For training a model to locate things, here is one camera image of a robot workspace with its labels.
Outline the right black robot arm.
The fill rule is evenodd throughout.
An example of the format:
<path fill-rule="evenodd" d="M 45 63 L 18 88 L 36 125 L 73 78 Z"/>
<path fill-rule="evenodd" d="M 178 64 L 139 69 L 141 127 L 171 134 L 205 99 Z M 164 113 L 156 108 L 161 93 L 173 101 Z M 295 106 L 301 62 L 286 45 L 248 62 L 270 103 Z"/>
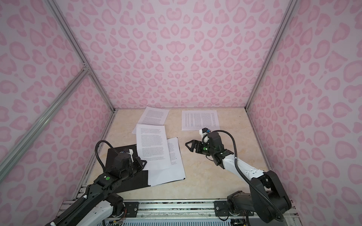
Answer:
<path fill-rule="evenodd" d="M 224 147 L 222 132 L 231 138 L 232 151 Z M 200 134 L 200 141 L 192 140 L 185 146 L 193 153 L 211 157 L 216 166 L 244 180 L 250 189 L 249 193 L 237 191 L 229 195 L 223 207 L 216 206 L 216 216 L 244 216 L 248 224 L 250 214 L 256 213 L 265 223 L 283 222 L 284 213 L 292 208 L 292 204 L 278 175 L 272 170 L 259 170 L 239 159 L 236 141 L 229 132 L 204 128 Z"/>

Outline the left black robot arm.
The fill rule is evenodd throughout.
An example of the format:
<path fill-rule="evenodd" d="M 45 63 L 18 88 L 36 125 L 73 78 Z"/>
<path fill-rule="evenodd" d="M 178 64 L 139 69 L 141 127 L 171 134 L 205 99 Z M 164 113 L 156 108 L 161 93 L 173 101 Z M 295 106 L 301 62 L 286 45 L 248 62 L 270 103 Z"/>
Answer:
<path fill-rule="evenodd" d="M 123 198 L 116 194 L 116 190 L 121 187 L 123 181 L 130 180 L 142 172 L 146 164 L 147 161 L 140 157 L 133 158 L 130 153 L 119 153 L 113 164 L 105 169 L 93 184 L 86 187 L 83 196 L 47 225 L 76 226 L 103 201 L 110 205 L 109 216 L 125 217 L 127 209 Z"/>

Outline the blue A4 clip folder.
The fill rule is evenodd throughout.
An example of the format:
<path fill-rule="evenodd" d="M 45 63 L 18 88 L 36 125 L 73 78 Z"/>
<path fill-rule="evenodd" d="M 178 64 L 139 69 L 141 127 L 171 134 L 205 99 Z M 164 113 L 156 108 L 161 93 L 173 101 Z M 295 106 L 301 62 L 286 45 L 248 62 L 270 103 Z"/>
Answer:
<path fill-rule="evenodd" d="M 108 149 L 105 169 L 121 182 L 115 185 L 114 193 L 132 191 L 148 187 L 148 171 L 144 170 L 146 161 L 137 153 L 136 145 Z"/>

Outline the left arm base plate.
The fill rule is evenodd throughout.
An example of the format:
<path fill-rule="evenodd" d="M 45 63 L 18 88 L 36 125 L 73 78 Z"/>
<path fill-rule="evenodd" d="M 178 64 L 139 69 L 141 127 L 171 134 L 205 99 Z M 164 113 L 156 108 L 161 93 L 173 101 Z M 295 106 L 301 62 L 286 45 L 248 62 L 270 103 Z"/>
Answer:
<path fill-rule="evenodd" d="M 112 217 L 135 218 L 137 216 L 139 202 L 119 202 L 113 206 Z"/>

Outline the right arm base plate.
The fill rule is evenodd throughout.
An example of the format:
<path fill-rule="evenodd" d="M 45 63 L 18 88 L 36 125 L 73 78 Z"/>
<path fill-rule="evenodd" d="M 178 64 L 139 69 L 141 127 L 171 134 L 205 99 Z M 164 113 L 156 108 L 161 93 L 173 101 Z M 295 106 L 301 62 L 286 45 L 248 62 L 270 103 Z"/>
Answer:
<path fill-rule="evenodd" d="M 217 200 L 213 202 L 216 217 L 230 217 L 232 204 L 229 201 Z"/>

